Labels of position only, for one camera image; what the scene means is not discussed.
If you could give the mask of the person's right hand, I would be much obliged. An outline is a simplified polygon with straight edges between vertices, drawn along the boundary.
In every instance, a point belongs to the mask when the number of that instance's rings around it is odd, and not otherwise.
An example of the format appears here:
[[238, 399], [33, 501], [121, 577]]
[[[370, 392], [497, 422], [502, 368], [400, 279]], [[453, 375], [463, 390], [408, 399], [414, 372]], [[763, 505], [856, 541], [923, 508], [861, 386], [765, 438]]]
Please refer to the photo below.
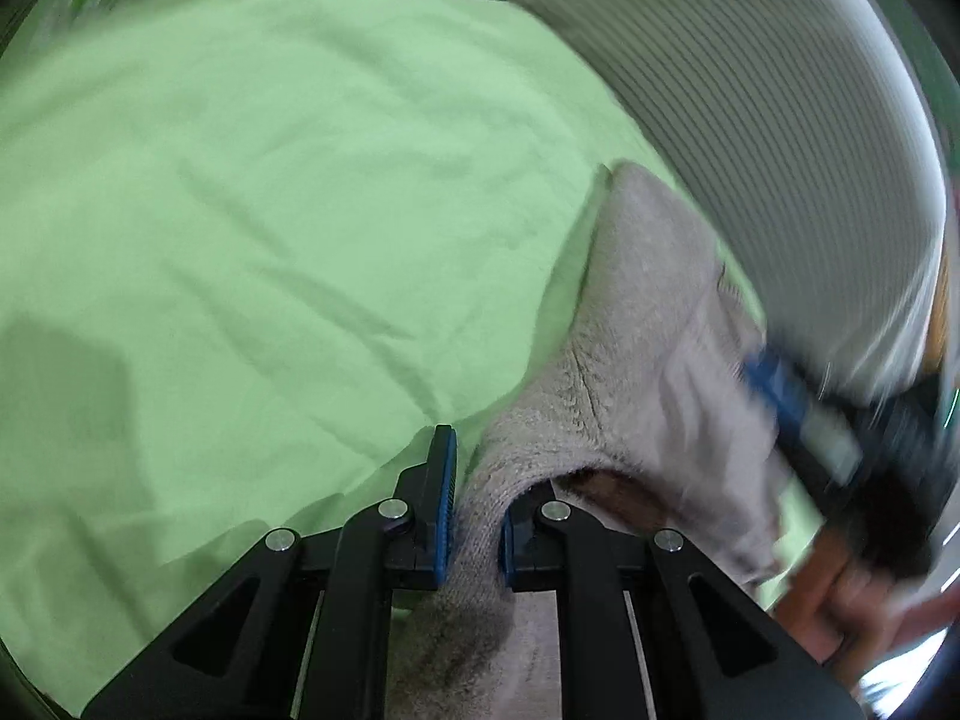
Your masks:
[[885, 656], [948, 628], [958, 617], [958, 587], [901, 606], [895, 580], [857, 562], [843, 532], [822, 527], [773, 617], [854, 691]]

